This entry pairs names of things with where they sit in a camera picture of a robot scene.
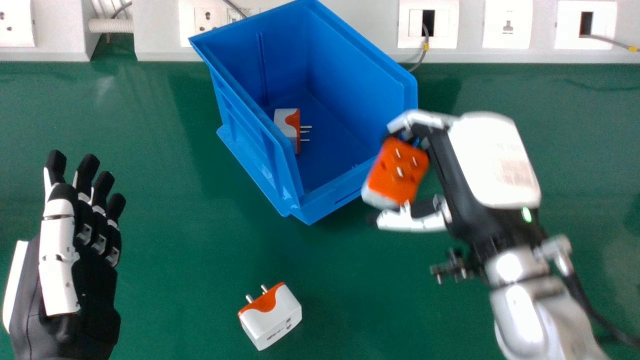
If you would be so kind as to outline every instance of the grey cable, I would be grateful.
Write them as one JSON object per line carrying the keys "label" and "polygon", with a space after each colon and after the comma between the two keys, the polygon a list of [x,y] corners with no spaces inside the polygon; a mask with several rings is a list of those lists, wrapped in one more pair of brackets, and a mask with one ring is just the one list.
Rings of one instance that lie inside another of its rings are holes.
{"label": "grey cable", "polygon": [[122,5],[121,7],[119,7],[119,8],[118,8],[118,10],[116,10],[116,12],[115,12],[115,13],[113,13],[113,15],[111,16],[111,18],[112,18],[112,19],[115,19],[115,18],[118,16],[118,14],[122,12],[122,10],[124,10],[124,9],[126,9],[126,8],[128,8],[128,7],[130,7],[130,6],[131,6],[131,4],[133,4],[133,2],[132,2],[132,1],[129,1],[128,3],[126,3],[126,4]]}
{"label": "grey cable", "polygon": [[580,35],[580,37],[581,38],[592,38],[592,39],[595,39],[595,40],[608,42],[610,44],[613,44],[615,46],[620,46],[620,47],[622,47],[624,49],[627,49],[627,50],[629,50],[631,48],[634,48],[631,45],[623,44],[621,42],[615,41],[615,40],[610,39],[610,38],[601,37],[600,35]]}
{"label": "grey cable", "polygon": [[[425,41],[424,41],[424,45],[429,45],[429,29],[427,29],[427,26],[425,24],[422,24],[422,29],[424,30],[424,34],[425,34]],[[414,66],[412,66],[409,70],[407,70],[408,72],[413,72],[415,71],[415,69],[419,68],[420,65],[422,65],[422,61],[424,60],[424,57],[427,55],[427,48],[426,46],[422,46],[422,54],[420,55],[420,60],[418,60],[417,63],[415,63]]]}
{"label": "grey cable", "polygon": [[241,16],[243,19],[246,19],[246,18],[247,18],[246,14],[245,14],[242,10],[240,10],[240,8],[239,8],[239,7],[237,7],[234,3],[232,3],[232,2],[231,2],[231,0],[222,0],[222,1],[224,1],[224,2],[225,2],[225,4],[227,4],[227,5],[231,6],[231,8],[232,8],[233,10],[235,10],[238,14],[240,14],[240,16]]}

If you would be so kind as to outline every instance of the black port opening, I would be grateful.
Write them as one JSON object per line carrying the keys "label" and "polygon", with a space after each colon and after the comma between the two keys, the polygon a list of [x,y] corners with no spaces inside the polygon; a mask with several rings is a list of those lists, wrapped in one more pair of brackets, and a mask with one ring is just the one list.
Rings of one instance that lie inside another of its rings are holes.
{"label": "black port opening", "polygon": [[[436,20],[436,11],[435,10],[423,10],[422,11],[422,23],[427,27],[429,31],[429,36],[433,36],[433,24]],[[422,36],[427,36],[424,33],[424,28],[422,28]]]}
{"label": "black port opening", "polygon": [[582,12],[580,16],[580,35],[591,35],[593,12]]}

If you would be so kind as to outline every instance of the cable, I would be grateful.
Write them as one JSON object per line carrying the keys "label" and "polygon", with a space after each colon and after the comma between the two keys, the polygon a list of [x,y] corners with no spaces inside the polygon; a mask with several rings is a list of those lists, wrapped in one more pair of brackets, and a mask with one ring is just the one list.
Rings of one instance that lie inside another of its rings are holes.
{"label": "cable", "polygon": [[632,53],[638,53],[638,51],[639,51],[636,46],[622,44],[621,42],[615,41],[615,40],[610,39],[610,38],[601,37],[600,35],[580,35],[580,37],[581,38],[592,38],[592,39],[595,39],[595,40],[608,42],[608,43],[613,44],[615,46],[620,46],[620,47],[622,47],[624,49],[627,49]]}
{"label": "cable", "polygon": [[115,12],[115,13],[113,13],[113,15],[111,16],[111,18],[112,18],[112,19],[115,19],[115,18],[116,18],[116,16],[118,16],[118,14],[122,12],[122,10],[124,10],[124,9],[126,9],[126,8],[128,8],[128,7],[130,7],[130,6],[131,6],[131,4],[133,4],[133,3],[132,3],[131,1],[129,1],[128,3],[126,3],[126,4],[122,5],[121,7],[119,7],[119,8],[118,8],[118,10],[116,10],[116,12]]}
{"label": "cable", "polygon": [[231,6],[231,8],[232,8],[233,10],[235,10],[238,14],[240,14],[240,16],[241,16],[243,19],[246,19],[246,18],[247,18],[246,14],[245,14],[242,10],[240,10],[240,8],[239,8],[239,7],[237,7],[234,3],[232,3],[232,2],[231,2],[231,0],[222,0],[222,1],[224,1],[224,2],[225,2],[225,4],[227,4],[227,5]]}
{"label": "cable", "polygon": [[598,322],[605,330],[607,330],[611,335],[613,335],[616,339],[622,341],[623,343],[635,347],[640,348],[640,338],[631,336],[620,331],[615,325],[613,325],[610,321],[604,318],[604,316],[600,315],[587,298],[586,293],[584,292],[584,288],[582,287],[582,283],[578,278],[578,275],[574,272],[571,275],[564,275],[564,281],[569,289],[569,293],[573,296],[573,298],[582,306],[582,308],[586,311],[589,316],[591,316],[596,322]]}
{"label": "cable", "polygon": [[427,26],[425,24],[422,24],[422,29],[424,30],[424,35],[425,35],[424,46],[422,47],[422,54],[420,55],[420,60],[418,60],[418,62],[415,63],[414,66],[412,66],[409,70],[407,70],[408,72],[413,72],[415,69],[419,68],[420,65],[422,65],[422,61],[424,60],[424,57],[425,55],[427,55],[427,51],[429,50],[429,37],[430,37],[429,29],[427,29]]}

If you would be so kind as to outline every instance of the white adapter body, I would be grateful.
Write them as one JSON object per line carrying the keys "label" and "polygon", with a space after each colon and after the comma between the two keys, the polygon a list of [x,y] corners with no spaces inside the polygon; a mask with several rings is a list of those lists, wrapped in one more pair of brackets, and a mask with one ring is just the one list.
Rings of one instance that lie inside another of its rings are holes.
{"label": "white adapter body", "polygon": [[244,332],[258,350],[264,350],[288,334],[302,321],[302,306],[281,282],[271,289],[262,285],[262,295],[238,311]]}

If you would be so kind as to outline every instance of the orange and white plug adapter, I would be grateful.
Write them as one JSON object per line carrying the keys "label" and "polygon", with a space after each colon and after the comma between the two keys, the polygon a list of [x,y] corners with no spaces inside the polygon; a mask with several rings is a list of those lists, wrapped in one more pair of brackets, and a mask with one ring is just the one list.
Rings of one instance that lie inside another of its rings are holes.
{"label": "orange and white plug adapter", "polygon": [[378,209],[413,203],[428,168],[429,157],[424,150],[387,138],[362,185],[362,200]]}
{"label": "orange and white plug adapter", "polygon": [[238,311],[244,332],[258,350],[264,350],[302,321],[302,306],[281,282],[271,289],[262,285],[262,295]]}
{"label": "orange and white plug adapter", "polygon": [[300,124],[300,109],[276,109],[273,114],[273,122],[289,139],[294,153],[299,154],[302,151],[301,142],[309,141],[301,136],[309,133],[311,129],[311,126]]}

